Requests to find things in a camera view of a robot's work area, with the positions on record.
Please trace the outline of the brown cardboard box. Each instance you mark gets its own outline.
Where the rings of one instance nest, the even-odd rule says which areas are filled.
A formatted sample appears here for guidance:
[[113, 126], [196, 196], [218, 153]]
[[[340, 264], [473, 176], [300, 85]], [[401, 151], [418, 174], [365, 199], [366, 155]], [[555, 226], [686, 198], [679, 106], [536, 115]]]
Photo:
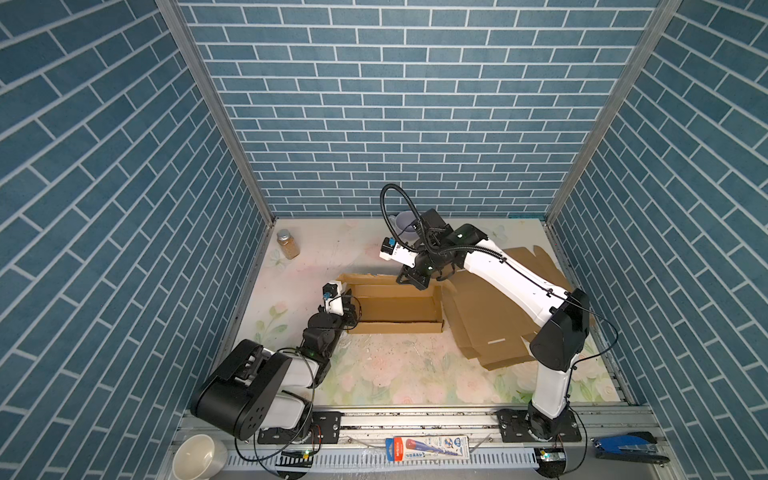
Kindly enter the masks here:
[[522, 307], [467, 271], [442, 283], [442, 305], [455, 343], [466, 358], [492, 371], [529, 362], [528, 343], [540, 327]]
[[362, 308], [350, 334], [438, 334], [443, 331], [442, 292], [437, 284], [425, 290], [401, 285], [393, 275], [342, 274]]

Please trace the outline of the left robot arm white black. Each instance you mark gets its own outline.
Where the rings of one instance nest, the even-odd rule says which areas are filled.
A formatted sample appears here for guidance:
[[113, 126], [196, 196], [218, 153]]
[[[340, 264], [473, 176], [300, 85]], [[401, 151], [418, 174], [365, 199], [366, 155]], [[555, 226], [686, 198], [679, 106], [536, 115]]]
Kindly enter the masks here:
[[253, 436], [273, 444], [304, 439], [313, 402], [295, 391], [322, 383], [342, 333], [357, 322], [353, 310], [341, 315], [319, 311], [308, 320], [296, 349], [272, 352], [252, 340], [241, 341], [193, 395], [191, 414], [240, 441]]

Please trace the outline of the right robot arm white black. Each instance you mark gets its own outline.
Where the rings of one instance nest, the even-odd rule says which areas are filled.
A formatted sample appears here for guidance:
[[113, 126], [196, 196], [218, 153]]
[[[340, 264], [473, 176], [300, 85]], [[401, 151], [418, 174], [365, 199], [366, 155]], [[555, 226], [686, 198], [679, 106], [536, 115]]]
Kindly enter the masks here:
[[398, 283], [438, 286], [457, 346], [493, 370], [536, 361], [532, 420], [556, 423], [567, 408], [571, 370], [589, 335], [589, 297], [560, 286], [541, 248], [503, 251], [471, 224], [430, 227], [413, 246], [387, 237], [381, 258], [402, 268]]

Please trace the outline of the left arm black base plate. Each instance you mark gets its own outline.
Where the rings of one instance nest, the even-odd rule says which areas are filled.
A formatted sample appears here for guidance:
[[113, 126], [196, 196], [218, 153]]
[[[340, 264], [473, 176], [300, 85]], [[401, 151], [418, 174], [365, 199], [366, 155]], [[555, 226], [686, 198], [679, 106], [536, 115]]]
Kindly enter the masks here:
[[258, 433], [260, 445], [283, 445], [288, 443], [337, 444], [341, 431], [340, 411], [314, 411], [308, 420], [302, 419], [293, 429], [269, 428]]

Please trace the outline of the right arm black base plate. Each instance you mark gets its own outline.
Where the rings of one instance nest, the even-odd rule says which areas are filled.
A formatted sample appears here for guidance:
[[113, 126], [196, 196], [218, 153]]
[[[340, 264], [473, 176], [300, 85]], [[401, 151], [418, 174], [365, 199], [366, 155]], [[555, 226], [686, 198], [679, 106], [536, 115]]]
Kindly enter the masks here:
[[501, 439], [504, 443], [546, 443], [582, 440], [579, 423], [569, 408], [555, 419], [550, 419], [531, 404], [527, 409], [500, 409], [495, 412]]

